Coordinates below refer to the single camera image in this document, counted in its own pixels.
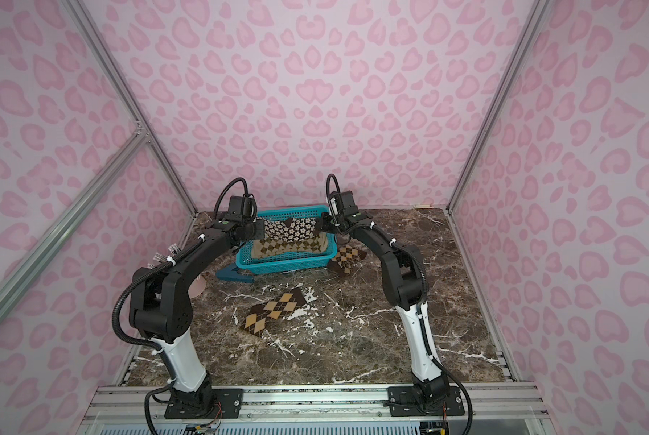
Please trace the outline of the dark brown argyle sock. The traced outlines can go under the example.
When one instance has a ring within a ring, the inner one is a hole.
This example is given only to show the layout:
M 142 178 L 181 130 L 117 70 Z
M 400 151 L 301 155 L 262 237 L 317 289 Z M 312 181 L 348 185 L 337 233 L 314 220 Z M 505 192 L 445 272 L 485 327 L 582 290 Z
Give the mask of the dark brown argyle sock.
M 365 250 L 343 246 L 338 250 L 336 256 L 328 262 L 327 268 L 339 276 L 345 277 L 350 275 L 353 268 L 364 261 L 366 257 L 367 252 Z
M 243 329 L 251 335 L 262 335 L 271 320 L 291 315 L 305 304 L 306 300 L 300 288 L 288 290 L 276 299 L 252 306 L 244 321 Z

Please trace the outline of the daisy sock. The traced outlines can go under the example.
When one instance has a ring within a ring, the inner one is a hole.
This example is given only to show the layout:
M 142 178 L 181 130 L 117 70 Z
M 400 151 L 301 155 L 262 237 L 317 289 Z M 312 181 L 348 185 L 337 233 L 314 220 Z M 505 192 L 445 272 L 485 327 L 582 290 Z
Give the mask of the daisy sock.
M 316 226 L 316 219 L 289 217 L 286 220 L 266 220 L 262 241 L 281 243 L 308 241 L 319 236 L 320 230 Z

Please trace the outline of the tan argyle sock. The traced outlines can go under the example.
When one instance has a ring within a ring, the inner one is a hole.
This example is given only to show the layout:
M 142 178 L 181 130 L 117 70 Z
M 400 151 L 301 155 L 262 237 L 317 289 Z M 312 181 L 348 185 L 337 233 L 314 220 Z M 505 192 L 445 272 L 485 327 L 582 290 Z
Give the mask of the tan argyle sock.
M 251 248 L 251 257 L 265 259 L 289 253 L 322 254 L 328 248 L 326 236 L 315 237 L 301 241 L 287 241 L 278 239 L 256 240 Z

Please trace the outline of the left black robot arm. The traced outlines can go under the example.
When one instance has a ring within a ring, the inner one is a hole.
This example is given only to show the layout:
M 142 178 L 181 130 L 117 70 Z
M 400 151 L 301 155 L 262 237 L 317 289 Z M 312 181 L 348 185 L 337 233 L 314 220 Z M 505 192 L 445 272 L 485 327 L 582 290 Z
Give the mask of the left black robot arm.
M 257 204 L 244 178 L 230 181 L 218 197 L 227 198 L 229 190 L 237 184 L 242 186 L 243 193 L 229 198 L 227 211 L 216 211 L 193 244 L 169 254 L 153 268 L 139 268 L 112 309 L 111 328 L 115 336 L 126 344 L 151 349 L 168 371 L 168 384 L 150 391 L 144 398 L 144 416 L 152 433 L 157 430 L 150 404 L 161 393 L 169 395 L 164 401 L 168 420 L 218 420 L 224 415 L 191 337 L 194 310 L 189 290 L 214 260 L 237 251 L 257 234 Z

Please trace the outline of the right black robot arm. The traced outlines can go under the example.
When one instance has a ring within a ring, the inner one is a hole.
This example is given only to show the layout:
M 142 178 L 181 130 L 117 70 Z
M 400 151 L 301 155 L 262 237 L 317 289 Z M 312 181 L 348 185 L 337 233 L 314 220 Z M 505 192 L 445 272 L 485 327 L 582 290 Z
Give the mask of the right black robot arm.
M 402 319 L 410 349 L 417 409 L 425 415 L 445 413 L 451 387 L 456 386 L 467 413 L 462 432 L 469 434 L 474 420 L 473 404 L 462 381 L 440 361 L 433 342 L 428 306 L 430 285 L 420 250 L 390 236 L 370 213 L 359 210 L 353 192 L 341 190 L 332 173 L 327 176 L 325 194 L 329 210 L 318 219 L 318 228 L 361 242 L 379 260 L 383 293 Z

